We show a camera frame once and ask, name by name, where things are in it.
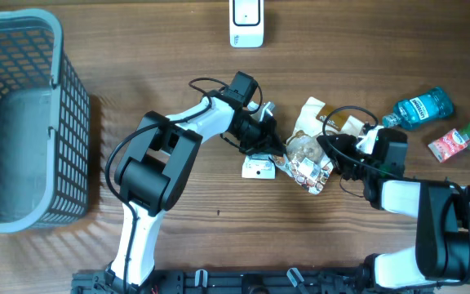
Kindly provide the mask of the clear bag with printed card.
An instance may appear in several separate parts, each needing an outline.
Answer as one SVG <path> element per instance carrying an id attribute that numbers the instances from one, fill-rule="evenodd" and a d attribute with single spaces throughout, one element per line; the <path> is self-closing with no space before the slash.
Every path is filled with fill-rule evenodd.
<path id="1" fill-rule="evenodd" d="M 242 177 L 248 179 L 273 180 L 276 167 L 269 154 L 252 154 L 245 157 Z"/>

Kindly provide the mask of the white box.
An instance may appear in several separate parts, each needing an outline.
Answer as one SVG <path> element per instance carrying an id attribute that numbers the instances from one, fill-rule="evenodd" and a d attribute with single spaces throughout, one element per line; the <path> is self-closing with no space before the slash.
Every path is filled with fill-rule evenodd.
<path id="1" fill-rule="evenodd" d="M 311 96 L 302 106 L 292 135 L 286 140 L 286 153 L 273 155 L 276 167 L 310 194 L 319 194 L 334 168 L 317 138 L 323 134 L 359 136 L 364 122 L 344 111 L 331 116 L 335 108 Z"/>

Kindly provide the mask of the small red packet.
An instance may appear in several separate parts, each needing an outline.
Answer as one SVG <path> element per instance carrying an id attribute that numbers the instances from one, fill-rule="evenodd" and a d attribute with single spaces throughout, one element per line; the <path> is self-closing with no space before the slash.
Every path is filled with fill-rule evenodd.
<path id="1" fill-rule="evenodd" d="M 443 163 L 447 159 L 466 149 L 469 142 L 470 139 L 467 135 L 454 128 L 451 131 L 448 131 L 444 136 L 431 142 L 428 145 L 428 148 L 438 162 Z"/>

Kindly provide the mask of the blue mouthwash bottle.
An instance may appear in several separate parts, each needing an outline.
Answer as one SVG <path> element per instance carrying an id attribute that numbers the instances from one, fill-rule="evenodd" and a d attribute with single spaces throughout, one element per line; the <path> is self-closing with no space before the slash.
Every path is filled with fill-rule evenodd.
<path id="1" fill-rule="evenodd" d="M 392 112 L 383 116 L 384 127 L 401 127 L 414 130 L 425 123 L 448 118 L 454 112 L 454 104 L 441 87 L 411 99 L 399 100 Z"/>

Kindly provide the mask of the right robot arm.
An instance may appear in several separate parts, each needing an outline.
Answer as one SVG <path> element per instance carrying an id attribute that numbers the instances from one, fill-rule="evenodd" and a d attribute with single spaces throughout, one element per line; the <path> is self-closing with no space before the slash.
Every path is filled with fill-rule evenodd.
<path id="1" fill-rule="evenodd" d="M 405 133 L 368 131 L 370 153 L 348 134 L 317 137 L 317 143 L 345 180 L 359 180 L 363 197 L 378 210 L 417 220 L 415 244 L 399 252 L 372 254 L 344 274 L 355 292 L 430 292 L 470 283 L 470 185 L 404 176 Z"/>

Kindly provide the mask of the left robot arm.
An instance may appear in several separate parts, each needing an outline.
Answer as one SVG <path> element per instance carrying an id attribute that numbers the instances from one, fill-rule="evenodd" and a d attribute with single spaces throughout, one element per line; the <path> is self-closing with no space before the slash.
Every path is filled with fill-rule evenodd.
<path id="1" fill-rule="evenodd" d="M 162 220 L 182 195 L 203 143 L 231 134 L 228 143 L 241 154 L 285 154 L 276 120 L 255 118 L 249 106 L 261 91 L 253 77 L 237 72 L 219 89 L 201 90 L 199 104 L 183 113 L 147 112 L 114 148 L 104 173 L 124 210 L 118 252 L 105 271 L 115 292 L 139 293 L 149 283 Z"/>

